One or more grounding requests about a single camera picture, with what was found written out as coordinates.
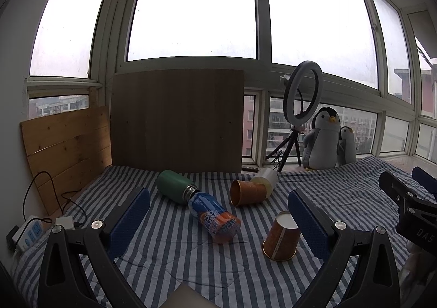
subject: black plug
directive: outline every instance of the black plug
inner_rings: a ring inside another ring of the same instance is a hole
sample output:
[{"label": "black plug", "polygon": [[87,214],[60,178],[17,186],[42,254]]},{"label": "black plug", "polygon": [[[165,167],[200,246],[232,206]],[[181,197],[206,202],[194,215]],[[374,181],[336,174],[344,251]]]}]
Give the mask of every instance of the black plug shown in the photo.
[{"label": "black plug", "polygon": [[16,232],[18,232],[19,229],[20,229],[20,227],[18,225],[16,225],[6,235],[7,248],[12,252],[14,252],[15,249],[17,248],[17,244],[14,243],[14,241],[12,240],[12,237],[15,235]]}]

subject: green bottle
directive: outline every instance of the green bottle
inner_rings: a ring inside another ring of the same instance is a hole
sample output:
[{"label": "green bottle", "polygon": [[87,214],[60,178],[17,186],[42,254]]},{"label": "green bottle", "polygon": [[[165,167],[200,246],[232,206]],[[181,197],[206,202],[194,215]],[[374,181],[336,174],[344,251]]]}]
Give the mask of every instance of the green bottle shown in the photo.
[{"label": "green bottle", "polygon": [[161,194],[180,205],[187,205],[193,195],[200,192],[190,179],[171,170],[162,171],[155,184]]}]

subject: large penguin plush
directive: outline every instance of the large penguin plush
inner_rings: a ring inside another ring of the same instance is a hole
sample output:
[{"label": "large penguin plush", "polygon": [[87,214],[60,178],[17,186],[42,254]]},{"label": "large penguin plush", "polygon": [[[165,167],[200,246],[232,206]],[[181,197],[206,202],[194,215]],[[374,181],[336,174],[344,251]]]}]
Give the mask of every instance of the large penguin plush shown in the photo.
[{"label": "large penguin plush", "polygon": [[339,133],[337,164],[350,164],[357,160],[357,148],[353,138],[353,130],[350,127],[342,127]]},{"label": "large penguin plush", "polygon": [[321,108],[313,117],[311,128],[303,138],[303,166],[307,170],[334,168],[340,130],[337,112],[331,107]]}]

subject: brown paper cup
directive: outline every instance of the brown paper cup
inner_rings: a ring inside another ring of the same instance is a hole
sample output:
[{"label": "brown paper cup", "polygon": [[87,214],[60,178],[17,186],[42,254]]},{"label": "brown paper cup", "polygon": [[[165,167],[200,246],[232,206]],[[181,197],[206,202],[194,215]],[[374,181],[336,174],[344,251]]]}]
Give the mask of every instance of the brown paper cup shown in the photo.
[{"label": "brown paper cup", "polygon": [[230,200],[235,207],[260,203],[266,196],[267,189],[261,183],[234,180],[231,185]]},{"label": "brown paper cup", "polygon": [[291,259],[296,253],[300,233],[300,229],[290,212],[280,212],[263,242],[264,254],[275,261]]}]

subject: striped fabric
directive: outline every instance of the striped fabric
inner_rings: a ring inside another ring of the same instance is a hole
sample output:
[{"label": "striped fabric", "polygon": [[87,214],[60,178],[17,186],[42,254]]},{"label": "striped fabric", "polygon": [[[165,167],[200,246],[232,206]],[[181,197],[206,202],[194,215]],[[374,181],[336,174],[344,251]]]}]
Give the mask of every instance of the striped fabric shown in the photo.
[{"label": "striped fabric", "polygon": [[[389,170],[421,198],[432,199],[411,176],[374,157],[355,164],[309,173],[282,173],[272,196],[262,204],[235,208],[229,204],[234,179],[251,175],[229,173],[185,174],[204,192],[215,196],[242,220],[241,232],[230,244],[211,242],[206,230],[187,207],[164,198],[154,187],[158,173],[123,166],[110,166],[84,191],[77,202],[88,213],[89,222],[105,219],[136,186],[151,193],[151,207],[127,252],[115,260],[123,276],[146,307],[159,307],[181,282],[219,307],[291,307],[308,287],[321,266],[301,236],[293,259],[275,262],[265,257],[261,243],[277,213],[287,209],[288,193],[302,189],[333,220],[354,229],[388,230],[398,269],[407,258],[406,240],[394,230],[396,206],[378,186],[381,172]],[[66,215],[84,220],[75,206]],[[18,290],[31,307],[37,306],[38,279],[48,233],[20,259],[13,274]],[[336,305],[350,280],[356,258],[351,258],[329,306]],[[98,302],[110,307],[86,256],[82,264]]]}]

